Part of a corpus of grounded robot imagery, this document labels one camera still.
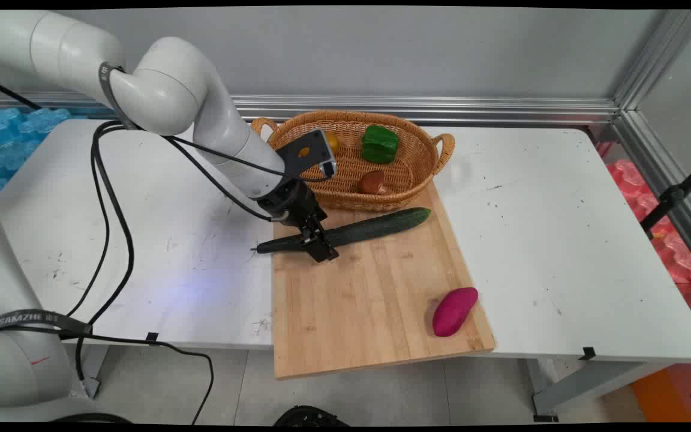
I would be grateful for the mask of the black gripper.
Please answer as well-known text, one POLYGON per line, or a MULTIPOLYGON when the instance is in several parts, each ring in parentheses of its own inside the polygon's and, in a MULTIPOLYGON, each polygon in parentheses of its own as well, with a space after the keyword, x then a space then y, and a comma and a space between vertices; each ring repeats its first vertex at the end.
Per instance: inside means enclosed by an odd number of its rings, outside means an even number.
POLYGON ((301 230, 301 247, 317 263, 338 257, 337 249, 330 244, 321 224, 328 215, 304 181, 283 181, 276 189, 260 197, 259 205, 272 221, 301 230))

